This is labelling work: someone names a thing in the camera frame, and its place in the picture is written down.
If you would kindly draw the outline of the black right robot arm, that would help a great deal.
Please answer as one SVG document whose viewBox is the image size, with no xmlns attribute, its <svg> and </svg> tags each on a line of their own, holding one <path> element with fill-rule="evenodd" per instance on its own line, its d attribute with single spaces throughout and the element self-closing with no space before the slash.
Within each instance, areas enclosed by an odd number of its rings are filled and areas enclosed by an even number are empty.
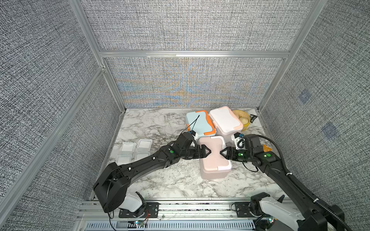
<svg viewBox="0 0 370 231">
<path fill-rule="evenodd" d="M 252 163 L 257 171 L 271 178 L 294 202 L 298 211 L 295 212 L 282 202 L 267 193 L 259 193 L 251 197 L 249 211 L 260 220 L 269 215 L 284 223 L 294 231 L 349 231 L 345 222 L 344 212 L 336 205 L 330 206 L 304 186 L 290 172 L 285 164 L 281 151 L 275 154 L 265 152 L 260 139 L 275 144 L 270 138 L 261 135 L 243 136 L 236 133 L 235 147 L 226 147 L 220 154 L 227 160 Z"/>
</svg>

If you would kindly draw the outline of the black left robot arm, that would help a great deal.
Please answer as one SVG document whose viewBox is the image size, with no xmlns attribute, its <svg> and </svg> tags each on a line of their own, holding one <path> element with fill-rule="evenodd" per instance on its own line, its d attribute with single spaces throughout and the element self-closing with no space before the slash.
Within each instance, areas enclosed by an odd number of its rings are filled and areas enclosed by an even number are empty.
<svg viewBox="0 0 370 231">
<path fill-rule="evenodd" d="M 110 213 L 124 202 L 127 189 L 143 176 L 167 168 L 180 159 L 203 159 L 212 151 L 199 145 L 192 134 L 181 133 L 175 141 L 160 147 L 154 154 L 125 165 L 115 162 L 106 166 L 93 186 L 93 191 L 105 213 Z"/>
</svg>

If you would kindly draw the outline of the pink first aid box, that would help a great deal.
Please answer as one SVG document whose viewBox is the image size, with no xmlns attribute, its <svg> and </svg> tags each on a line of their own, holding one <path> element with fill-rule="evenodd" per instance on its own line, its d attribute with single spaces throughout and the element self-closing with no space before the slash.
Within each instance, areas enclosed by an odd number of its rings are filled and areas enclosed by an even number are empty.
<svg viewBox="0 0 370 231">
<path fill-rule="evenodd" d="M 204 144 L 211 150 L 206 158 L 199 160 L 201 178 L 204 180 L 225 178 L 232 170 L 232 164 L 220 154 L 226 148 L 224 138 L 222 136 L 202 137 L 198 143 Z"/>
</svg>

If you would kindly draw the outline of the white gauze packet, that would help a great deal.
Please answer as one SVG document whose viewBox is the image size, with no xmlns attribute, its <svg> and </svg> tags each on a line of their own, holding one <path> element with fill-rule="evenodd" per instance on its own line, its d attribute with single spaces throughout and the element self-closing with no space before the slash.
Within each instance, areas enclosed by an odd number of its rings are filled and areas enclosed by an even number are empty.
<svg viewBox="0 0 370 231">
<path fill-rule="evenodd" d="M 116 164 L 118 166 L 130 164 L 131 163 L 131 159 L 132 159 L 132 154 L 129 154 L 129 155 L 118 155 L 117 156 L 117 159 L 116 159 Z"/>
<path fill-rule="evenodd" d="M 151 139 L 140 139 L 137 144 L 138 152 L 149 152 L 151 150 L 152 140 Z"/>
<path fill-rule="evenodd" d="M 135 160 L 138 161 L 138 160 L 141 160 L 143 158 L 146 158 L 150 156 L 150 153 L 149 152 L 146 152 L 146 153 L 137 153 L 136 154 L 136 157 L 135 157 Z"/>
<path fill-rule="evenodd" d="M 136 143 L 135 142 L 123 142 L 120 148 L 121 155 L 129 155 L 135 151 Z"/>
</svg>

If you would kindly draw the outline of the blue orange first aid box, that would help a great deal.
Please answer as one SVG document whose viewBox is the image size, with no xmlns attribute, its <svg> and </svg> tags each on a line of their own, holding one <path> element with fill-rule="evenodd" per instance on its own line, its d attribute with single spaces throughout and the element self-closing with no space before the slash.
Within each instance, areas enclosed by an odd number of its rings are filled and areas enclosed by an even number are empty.
<svg viewBox="0 0 370 231">
<path fill-rule="evenodd" d="M 215 136 L 216 129 L 207 111 L 188 112 L 186 114 L 187 130 L 195 131 L 198 137 Z"/>
</svg>

